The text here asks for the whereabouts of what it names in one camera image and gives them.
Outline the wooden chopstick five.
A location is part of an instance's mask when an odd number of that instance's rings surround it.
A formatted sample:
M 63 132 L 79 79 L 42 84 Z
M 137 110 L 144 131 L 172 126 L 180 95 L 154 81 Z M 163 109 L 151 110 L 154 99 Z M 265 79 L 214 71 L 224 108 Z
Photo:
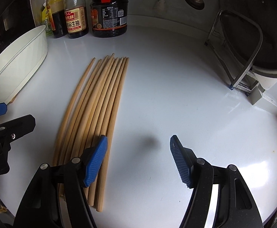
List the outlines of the wooden chopstick five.
M 104 82 L 104 84 L 102 84 L 102 87 L 100 89 L 101 93 L 99 95 L 98 104 L 96 106 L 95 114 L 92 119 L 91 126 L 89 128 L 89 133 L 88 133 L 88 137 L 87 137 L 84 149 L 88 148 L 88 147 L 92 147 L 93 141 L 96 140 L 95 139 L 95 137 L 97 137 L 96 129 L 98 129 L 98 127 L 101 127 L 101 123 L 102 123 L 101 121 L 99 121 L 100 120 L 100 118 L 99 118 L 100 112 L 103 109 L 103 103 L 104 103 L 104 100 L 106 97 L 107 89 L 110 85 L 111 79 L 115 73 L 116 66 L 118 66 L 118 63 L 119 63 L 119 58 L 114 59 L 112 67 L 107 74 L 107 78 L 105 79 L 105 82 Z

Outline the yellow green seasoning pouch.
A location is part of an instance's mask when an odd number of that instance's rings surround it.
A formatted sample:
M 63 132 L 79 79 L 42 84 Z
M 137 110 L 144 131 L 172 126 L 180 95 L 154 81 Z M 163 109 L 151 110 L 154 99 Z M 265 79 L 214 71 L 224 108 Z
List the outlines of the yellow green seasoning pouch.
M 42 10 L 41 16 L 42 16 L 42 23 L 44 26 L 46 26 L 46 36 L 53 35 L 46 3 L 43 4 L 43 10 Z

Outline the wooden chopstick six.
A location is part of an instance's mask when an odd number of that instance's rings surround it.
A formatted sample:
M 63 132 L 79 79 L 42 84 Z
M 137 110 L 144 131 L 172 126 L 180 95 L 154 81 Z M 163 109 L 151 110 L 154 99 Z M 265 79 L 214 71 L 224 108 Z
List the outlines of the wooden chopstick six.
M 78 155 L 81 155 L 84 149 L 96 146 L 98 137 L 104 132 L 103 121 L 122 62 L 123 60 L 119 58 L 109 58 L 103 67 L 98 69 L 96 82 L 88 90 L 90 92 L 88 103 L 78 128 L 77 142 L 80 143 Z

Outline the clear soy sauce bottle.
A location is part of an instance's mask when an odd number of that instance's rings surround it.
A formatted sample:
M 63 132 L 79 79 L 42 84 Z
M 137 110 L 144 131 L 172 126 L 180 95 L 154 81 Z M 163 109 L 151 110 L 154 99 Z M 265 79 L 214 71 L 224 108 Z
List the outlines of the clear soy sauce bottle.
M 71 39 L 86 35 L 89 31 L 85 0 L 65 0 L 64 14 Z

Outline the hanging white brush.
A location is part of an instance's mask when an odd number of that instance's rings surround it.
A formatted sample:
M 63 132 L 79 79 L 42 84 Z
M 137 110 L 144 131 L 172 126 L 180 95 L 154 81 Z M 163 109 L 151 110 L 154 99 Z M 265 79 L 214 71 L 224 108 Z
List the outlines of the hanging white brush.
M 165 9 L 166 9 L 166 0 L 157 0 L 153 7 L 153 10 L 156 13 L 163 13 Z

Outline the wooden chopstick two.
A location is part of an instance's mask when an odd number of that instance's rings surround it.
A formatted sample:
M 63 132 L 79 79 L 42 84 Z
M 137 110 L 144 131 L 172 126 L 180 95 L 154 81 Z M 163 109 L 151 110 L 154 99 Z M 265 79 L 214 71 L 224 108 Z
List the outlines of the wooden chopstick two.
M 66 130 L 65 130 L 64 136 L 61 139 L 59 156 L 57 157 L 57 161 L 56 161 L 56 165 L 55 166 L 57 166 L 58 163 L 59 163 L 60 155 L 61 155 L 61 152 L 62 152 L 62 149 L 63 149 L 63 143 L 66 140 L 67 133 L 68 132 L 71 133 L 73 131 L 73 128 L 75 126 L 75 122 L 80 117 L 80 112 L 83 109 L 82 107 L 85 107 L 85 105 L 84 105 L 84 101 L 86 100 L 85 97 L 86 97 L 86 95 L 88 93 L 89 87 L 92 84 L 93 79 L 95 78 L 95 75 L 96 75 L 98 69 L 102 65 L 102 62 L 103 61 L 101 59 L 97 62 L 96 66 L 94 67 L 94 69 L 93 69 L 91 75 L 89 76 L 89 78 L 87 76 L 86 80 L 84 81 L 84 84 L 83 84 L 83 86 L 81 88 L 81 91 L 79 92 L 79 94 L 77 96 L 76 103 L 75 103 L 75 106 L 74 106 L 74 108 L 73 108 L 73 110 L 71 112 L 71 116 L 69 118 L 69 121 L 68 121 Z

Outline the wooden chopstick four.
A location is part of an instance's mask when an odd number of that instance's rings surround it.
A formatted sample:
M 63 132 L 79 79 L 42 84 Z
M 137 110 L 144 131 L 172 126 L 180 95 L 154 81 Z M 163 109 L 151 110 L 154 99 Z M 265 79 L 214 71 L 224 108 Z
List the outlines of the wooden chopstick four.
M 90 85 L 88 90 L 88 97 L 85 97 L 86 100 L 84 101 L 85 107 L 82 107 L 83 109 L 80 112 L 80 117 L 75 122 L 74 131 L 71 132 L 66 152 L 63 153 L 63 163 L 66 163 L 71 159 L 71 157 L 79 156 L 81 150 L 85 147 L 89 128 L 91 126 L 95 109 L 98 104 L 99 95 L 101 93 L 100 89 L 112 67 L 114 56 L 115 54 L 112 53 L 111 57 L 106 61 L 106 63 L 102 63 L 102 66 L 96 73 L 95 79 Z

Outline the yellow cap vinegar bottle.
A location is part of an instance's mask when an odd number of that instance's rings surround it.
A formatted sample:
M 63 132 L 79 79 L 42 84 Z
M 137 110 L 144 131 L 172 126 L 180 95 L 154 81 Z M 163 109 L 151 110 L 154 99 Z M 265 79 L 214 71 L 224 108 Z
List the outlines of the yellow cap vinegar bottle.
M 64 0 L 46 0 L 46 8 L 54 37 L 60 38 L 68 34 L 64 14 Z

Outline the wooden chopstick eight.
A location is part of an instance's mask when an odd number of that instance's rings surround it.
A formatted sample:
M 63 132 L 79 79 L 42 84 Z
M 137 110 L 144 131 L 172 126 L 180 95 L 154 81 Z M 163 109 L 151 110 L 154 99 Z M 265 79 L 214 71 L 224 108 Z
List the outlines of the wooden chopstick eight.
M 111 112 L 111 116 L 110 116 L 110 120 L 109 120 L 109 125 L 107 128 L 107 140 L 108 140 L 107 153 L 104 157 L 102 166 L 100 168 L 99 180 L 98 180 L 99 181 L 98 192 L 97 192 L 98 197 L 97 197 L 97 203 L 96 203 L 96 211 L 98 211 L 98 212 L 103 211 L 105 185 L 106 185 L 106 179 L 107 179 L 107 170 L 108 170 L 108 165 L 109 165 L 110 150 L 111 150 L 111 145 L 112 145 L 116 117 L 117 117 L 117 113 L 118 113 L 119 102 L 120 102 L 120 98 L 122 95 L 123 84 L 125 82 L 128 64 L 129 64 L 129 58 L 126 57 L 125 66 L 123 67 L 122 76 L 121 76 L 121 79 L 118 84 L 117 93 L 116 93 L 116 96 L 115 96 L 115 99 L 113 102 L 113 108 L 112 108 L 112 112 Z

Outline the wooden chopstick three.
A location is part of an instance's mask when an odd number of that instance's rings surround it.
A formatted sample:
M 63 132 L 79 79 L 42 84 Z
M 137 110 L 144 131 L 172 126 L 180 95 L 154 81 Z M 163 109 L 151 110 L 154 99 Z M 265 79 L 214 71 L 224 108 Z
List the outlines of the wooden chopstick three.
M 111 60 L 112 57 L 106 56 L 91 69 L 95 61 L 92 59 L 78 83 L 57 134 L 53 156 L 55 166 L 63 165 L 83 152 L 95 112 L 94 103 L 111 67 Z

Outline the large red-handled soy bottle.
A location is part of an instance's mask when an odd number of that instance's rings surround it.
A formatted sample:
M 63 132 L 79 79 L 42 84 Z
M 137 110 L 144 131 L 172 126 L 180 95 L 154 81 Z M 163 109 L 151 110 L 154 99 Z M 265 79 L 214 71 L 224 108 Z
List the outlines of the large red-handled soy bottle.
M 92 0 L 92 34 L 112 38 L 127 31 L 128 0 Z

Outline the wooden chopstick seven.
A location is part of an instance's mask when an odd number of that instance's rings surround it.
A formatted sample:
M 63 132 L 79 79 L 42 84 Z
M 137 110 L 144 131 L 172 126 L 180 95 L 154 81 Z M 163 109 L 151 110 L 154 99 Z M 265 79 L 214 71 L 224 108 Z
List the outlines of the wooden chopstick seven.
M 115 95 L 117 92 L 117 88 L 118 88 L 118 84 L 123 72 L 123 67 L 125 64 L 125 59 L 121 58 L 118 66 L 116 67 L 116 72 L 114 73 L 110 85 L 107 89 L 107 93 L 106 93 L 106 97 L 104 100 L 104 109 L 101 110 L 100 112 L 100 116 L 99 118 L 101 118 L 101 128 L 100 129 L 96 129 L 96 135 L 97 135 L 97 139 L 96 142 L 98 142 L 98 137 L 100 135 L 106 135 L 107 134 L 107 128 L 109 125 L 109 120 L 110 120 L 110 116 L 111 116 L 111 112 L 113 109 L 113 104 L 114 104 L 114 99 L 115 99 Z

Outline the white round bowl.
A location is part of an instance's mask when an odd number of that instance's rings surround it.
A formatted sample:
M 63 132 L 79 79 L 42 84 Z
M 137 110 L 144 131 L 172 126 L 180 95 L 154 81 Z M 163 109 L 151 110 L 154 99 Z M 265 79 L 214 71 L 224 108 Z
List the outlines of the white round bowl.
M 39 69 L 47 56 L 46 26 L 20 36 L 0 54 L 0 103 L 8 104 Z

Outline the wooden chopstick one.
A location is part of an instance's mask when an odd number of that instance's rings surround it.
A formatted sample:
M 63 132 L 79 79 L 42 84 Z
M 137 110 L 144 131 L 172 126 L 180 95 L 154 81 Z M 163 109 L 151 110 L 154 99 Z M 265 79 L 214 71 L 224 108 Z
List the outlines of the wooden chopstick one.
M 87 68 L 86 68 L 85 72 L 83 73 L 79 83 L 77 84 L 77 87 L 76 87 L 76 89 L 75 89 L 75 91 L 74 91 L 74 93 L 73 93 L 73 95 L 70 99 L 70 102 L 68 104 L 68 107 L 66 109 L 64 118 L 63 118 L 62 123 L 60 125 L 59 131 L 57 133 L 57 138 L 56 138 L 56 141 L 55 141 L 55 148 L 54 148 L 54 154 L 53 154 L 53 160 L 52 160 L 52 165 L 54 165 L 54 166 L 56 165 L 57 157 L 59 156 L 61 139 L 64 136 L 69 118 L 71 116 L 71 112 L 72 112 L 72 110 L 75 106 L 75 103 L 76 103 L 77 96 L 78 96 L 79 92 L 81 91 L 81 88 L 84 84 L 84 81 L 86 80 L 87 75 L 88 75 L 91 67 L 93 66 L 95 60 L 96 60 L 96 58 L 93 58 L 90 61 L 89 65 L 87 66 Z

